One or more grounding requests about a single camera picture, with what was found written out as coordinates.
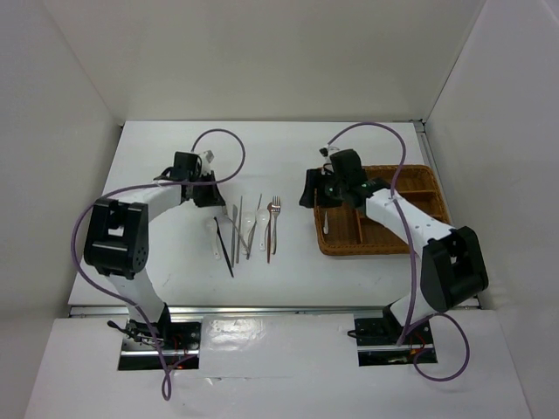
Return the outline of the white ceramic spoon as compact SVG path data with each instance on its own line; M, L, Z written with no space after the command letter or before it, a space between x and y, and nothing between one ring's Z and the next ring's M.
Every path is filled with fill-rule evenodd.
M242 237L245 243L244 254L246 254L249 251L250 237L252 234L252 229L255 224L254 213L250 211L244 212L241 224L242 224Z
M218 249L217 223L215 219L208 218L205 222L205 228L210 241L212 255L216 260L219 260L221 256Z
M257 211L257 225L259 228L259 250L266 250L266 232L270 222L270 214L268 209L262 208Z

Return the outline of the silver knife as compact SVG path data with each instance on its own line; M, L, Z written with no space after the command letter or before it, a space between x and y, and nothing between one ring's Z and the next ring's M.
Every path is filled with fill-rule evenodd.
M232 204L228 209L228 217L231 222L231 266L235 266L235 255L237 249L237 218L238 218L238 207L236 204Z

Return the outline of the small silver fork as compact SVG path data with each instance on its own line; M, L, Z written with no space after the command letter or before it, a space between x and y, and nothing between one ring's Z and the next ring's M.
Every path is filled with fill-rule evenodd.
M326 236L329 233L328 211L327 210L324 211L324 217L323 218L324 219L323 219L322 232Z

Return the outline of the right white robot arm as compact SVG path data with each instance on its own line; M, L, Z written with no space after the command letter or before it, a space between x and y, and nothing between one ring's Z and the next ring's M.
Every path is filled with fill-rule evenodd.
M353 149L325 147L322 168L306 173L300 206L325 209L347 204L381 224L411 252L411 291L383 309L385 339L401 344L413 326L446 313L488 287L479 239L469 227L442 223L410 203L380 178L369 179Z

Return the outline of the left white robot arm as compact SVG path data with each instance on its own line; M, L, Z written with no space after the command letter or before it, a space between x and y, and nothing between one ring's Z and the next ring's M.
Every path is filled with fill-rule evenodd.
M198 208L222 207L224 198L210 164L214 154L176 152L174 164L154 179L154 187L126 192L118 199L100 198L93 205L84 259L106 277L126 300L128 333L151 347L166 347L173 338L169 308L157 295L147 272L148 226L182 203Z

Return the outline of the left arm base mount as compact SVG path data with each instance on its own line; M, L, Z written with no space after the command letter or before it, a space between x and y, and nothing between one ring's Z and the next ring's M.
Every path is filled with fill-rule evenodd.
M139 328L129 321L118 326L109 320L107 325L123 334L121 354L118 363L120 371L161 370L155 348L155 340L147 328ZM167 335L157 335L165 363L178 370L199 369L199 349L201 346L201 327L197 321L169 323Z

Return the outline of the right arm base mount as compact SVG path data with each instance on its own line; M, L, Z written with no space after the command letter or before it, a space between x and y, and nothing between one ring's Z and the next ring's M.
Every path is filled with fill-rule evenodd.
M355 319L354 323L347 335L356 342L360 367L410 365L416 356L418 363L438 362L428 321L409 332L401 346L396 345L400 333L391 334L380 318Z

